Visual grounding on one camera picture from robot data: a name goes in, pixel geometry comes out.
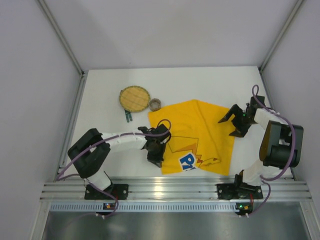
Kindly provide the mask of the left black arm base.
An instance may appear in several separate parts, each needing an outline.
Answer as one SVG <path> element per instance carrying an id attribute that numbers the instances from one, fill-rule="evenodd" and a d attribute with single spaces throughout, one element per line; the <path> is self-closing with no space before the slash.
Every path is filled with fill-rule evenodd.
<path id="1" fill-rule="evenodd" d="M 112 184 L 110 187 L 103 190 L 117 200 L 126 200 L 129 194 L 128 184 Z M 112 200 L 110 196 L 105 195 L 101 191 L 96 190 L 91 184 L 85 188 L 85 200 Z"/>

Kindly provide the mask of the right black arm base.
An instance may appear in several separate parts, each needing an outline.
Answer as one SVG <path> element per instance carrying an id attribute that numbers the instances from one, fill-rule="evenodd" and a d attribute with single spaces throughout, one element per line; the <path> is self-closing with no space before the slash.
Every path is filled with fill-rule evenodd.
<path id="1" fill-rule="evenodd" d="M 263 199 L 263 193 L 260 186 L 251 186 L 246 183 L 236 185 L 235 183 L 219 183 L 216 185 L 219 200 L 254 200 Z"/>

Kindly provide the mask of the round woven bamboo plate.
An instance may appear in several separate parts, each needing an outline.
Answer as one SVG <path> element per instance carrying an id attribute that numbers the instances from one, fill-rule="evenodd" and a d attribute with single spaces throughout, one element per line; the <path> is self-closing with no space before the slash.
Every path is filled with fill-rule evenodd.
<path id="1" fill-rule="evenodd" d="M 131 85 L 120 91 L 118 100 L 126 111 L 138 113 L 148 108 L 151 96 L 145 88 Z"/>

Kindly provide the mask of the yellow cartoon print cloth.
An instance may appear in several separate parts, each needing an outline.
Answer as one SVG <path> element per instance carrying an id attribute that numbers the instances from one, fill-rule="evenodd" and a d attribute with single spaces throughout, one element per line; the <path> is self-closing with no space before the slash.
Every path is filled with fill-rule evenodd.
<path id="1" fill-rule="evenodd" d="M 228 111 L 226 107 L 193 99 L 149 112 L 151 127 L 160 121 L 171 126 L 162 174 L 203 170 L 227 176 L 235 142 L 230 133 L 235 128 L 230 121 L 219 121 Z"/>

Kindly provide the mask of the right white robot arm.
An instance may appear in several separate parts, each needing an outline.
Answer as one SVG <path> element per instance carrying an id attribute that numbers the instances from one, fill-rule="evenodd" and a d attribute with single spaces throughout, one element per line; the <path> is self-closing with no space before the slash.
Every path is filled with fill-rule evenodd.
<path id="1" fill-rule="evenodd" d="M 259 157 L 250 167 L 235 176 L 235 185 L 242 189 L 253 190 L 263 180 L 272 181 L 278 170 L 295 168 L 301 159 L 304 128 L 290 125 L 273 109 L 265 105 L 265 97 L 252 96 L 242 110 L 234 104 L 218 123 L 234 118 L 231 123 L 235 130 L 229 135 L 243 138 L 249 128 L 258 124 L 264 129 L 264 136 L 259 148 Z"/>

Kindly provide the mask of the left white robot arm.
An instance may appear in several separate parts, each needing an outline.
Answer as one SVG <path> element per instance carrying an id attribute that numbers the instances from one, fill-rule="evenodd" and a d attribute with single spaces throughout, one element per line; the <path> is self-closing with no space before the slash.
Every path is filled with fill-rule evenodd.
<path id="1" fill-rule="evenodd" d="M 104 134 L 91 128 L 71 146 L 67 155 L 82 179 L 101 191 L 110 191 L 113 183 L 102 169 L 109 153 L 146 150 L 147 161 L 160 168 L 170 138 L 170 129 L 163 123 L 155 128 L 140 126 L 125 133 Z"/>

